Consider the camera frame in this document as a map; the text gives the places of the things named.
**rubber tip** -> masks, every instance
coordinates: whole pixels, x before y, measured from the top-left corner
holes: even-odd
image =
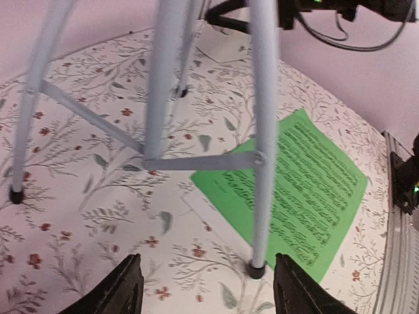
[[[255,268],[251,264],[251,261],[247,263],[247,273],[252,279],[260,279],[262,278],[266,273],[266,264],[262,268]]]
[[[24,200],[24,190],[22,189],[22,191],[20,192],[15,192],[13,188],[10,186],[9,200],[15,205],[20,204]]]
[[[187,94],[188,94],[188,88],[185,88],[184,90],[182,90],[181,93],[179,93],[179,87],[176,88],[175,91],[176,95],[179,95],[180,98],[184,98]]]

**floral pattern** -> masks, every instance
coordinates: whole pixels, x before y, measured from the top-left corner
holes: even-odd
[[[203,38],[211,31],[201,24]],[[142,140],[152,38],[146,29],[76,52],[52,62],[48,80]],[[168,104],[167,158],[222,154],[254,137],[251,50],[226,63],[199,49],[193,58],[188,96],[176,99],[173,92]],[[384,138],[294,68],[282,63],[280,73],[284,105],[277,118],[305,108],[369,177],[353,227],[321,284],[359,314],[370,314],[386,244]],[[248,247],[219,235],[220,214],[210,204],[204,218],[186,199],[203,198],[189,179],[192,171],[144,171],[141,156],[46,96],[39,98],[27,144],[26,198],[11,204],[23,83],[24,77],[0,85],[0,314],[57,313],[130,253],[141,253],[146,314],[275,313],[272,270],[260,281],[246,276]]]

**stool leg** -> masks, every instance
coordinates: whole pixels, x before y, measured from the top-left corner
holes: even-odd
[[[279,29],[275,0],[252,0],[248,3],[255,75],[256,150],[266,159],[255,169],[253,258],[247,269],[252,278],[259,279],[265,270],[276,177]]]
[[[169,99],[170,84],[175,68],[177,47],[187,11],[186,0],[160,0],[157,18],[151,68],[149,77],[149,98],[145,126],[145,159],[152,160],[161,154],[160,142]]]
[[[179,85],[176,88],[176,94],[180,97],[185,97],[188,92],[187,84],[189,77],[189,65],[194,52],[194,39],[196,38],[196,32],[194,30],[196,21],[199,17],[199,13],[202,7],[203,0],[191,0],[188,8],[188,16],[183,30],[183,43],[182,43],[182,55],[181,55],[181,78]]]
[[[41,91],[42,80],[74,2],[75,0],[55,0],[51,2],[52,6],[33,50],[31,68],[27,74],[20,104],[14,143],[13,182],[9,195],[11,202],[14,204],[21,203],[24,198],[22,178],[26,145],[31,129],[32,115]]]

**cable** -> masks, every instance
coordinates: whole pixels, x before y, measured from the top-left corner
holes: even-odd
[[[294,0],[295,2],[295,6],[297,7],[297,20],[301,23],[301,25],[303,26],[303,28],[314,38],[316,38],[317,40],[328,44],[329,46],[335,47],[335,48],[339,48],[339,49],[343,49],[343,50],[349,50],[349,51],[356,51],[356,52],[374,52],[374,51],[379,51],[382,49],[385,49],[387,47],[389,47],[389,45],[393,44],[396,39],[399,38],[401,32],[404,30],[407,22],[410,20],[410,18],[413,15],[413,11],[414,11],[414,4],[415,4],[415,0],[411,0],[411,4],[410,4],[410,9],[407,12],[406,15],[406,19],[405,21],[400,25],[399,29],[395,32],[395,35],[393,35],[393,37],[386,41],[383,44],[380,44],[378,46],[372,46],[372,47],[358,47],[358,46],[349,46],[347,44],[340,44],[340,43],[336,43],[333,40],[330,40],[330,37],[325,36],[319,32],[317,32],[316,30],[312,29],[306,22],[306,20],[302,17],[302,14],[300,13],[300,1],[299,0]]]
[[[328,38],[332,41],[347,41],[349,39],[349,34],[343,29],[342,25],[340,24],[339,13],[338,12],[335,12],[335,22],[336,22],[336,27],[345,35],[344,38],[332,37],[332,36],[320,33],[319,31],[316,31],[315,29],[312,29],[312,31],[314,33],[316,33],[317,35],[323,36],[323,37]]]

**green folder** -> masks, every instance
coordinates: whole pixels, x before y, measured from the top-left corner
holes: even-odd
[[[266,260],[291,256],[321,281],[355,218],[367,177],[322,134],[302,109],[278,123],[276,185]],[[235,152],[253,150],[255,141]],[[249,243],[255,172],[198,171],[192,181]]]

